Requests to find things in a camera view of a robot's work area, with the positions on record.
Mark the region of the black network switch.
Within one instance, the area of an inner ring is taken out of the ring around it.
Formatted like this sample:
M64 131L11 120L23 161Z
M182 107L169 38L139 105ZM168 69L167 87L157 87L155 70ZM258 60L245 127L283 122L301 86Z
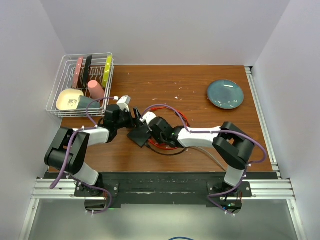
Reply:
M151 138L149 126L147 124L136 126L127 134L127 137L142 148Z

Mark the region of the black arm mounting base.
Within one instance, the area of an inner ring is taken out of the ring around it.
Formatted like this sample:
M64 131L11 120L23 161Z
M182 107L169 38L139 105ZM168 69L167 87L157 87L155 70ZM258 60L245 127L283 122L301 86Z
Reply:
M205 205L235 212L242 208L244 198L253 197L254 184L277 180L275 172L251 172L240 187L220 197L229 187L224 173L214 172L104 172L99 188L109 191L113 208L128 204Z

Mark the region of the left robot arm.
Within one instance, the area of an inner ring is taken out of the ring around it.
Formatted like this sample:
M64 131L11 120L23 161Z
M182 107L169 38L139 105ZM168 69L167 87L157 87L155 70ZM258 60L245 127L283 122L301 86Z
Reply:
M134 115L127 108L117 104L107 107L101 124L93 127L68 128L61 127L56 133L44 163L59 170L58 177L50 185L54 189L65 173L69 174L92 196L99 196L104 191L102 175L85 163L87 148L93 145L110 143L122 128L133 129L140 125L141 114L138 108Z

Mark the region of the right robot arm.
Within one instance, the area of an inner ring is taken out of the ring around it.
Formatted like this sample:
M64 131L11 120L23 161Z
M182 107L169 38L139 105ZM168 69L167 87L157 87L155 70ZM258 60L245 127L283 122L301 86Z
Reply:
M233 197L241 190L239 182L255 144L233 123L224 122L222 126L213 128L172 127L164 118L156 116L146 124L159 144L172 148L214 148L227 163L223 192Z

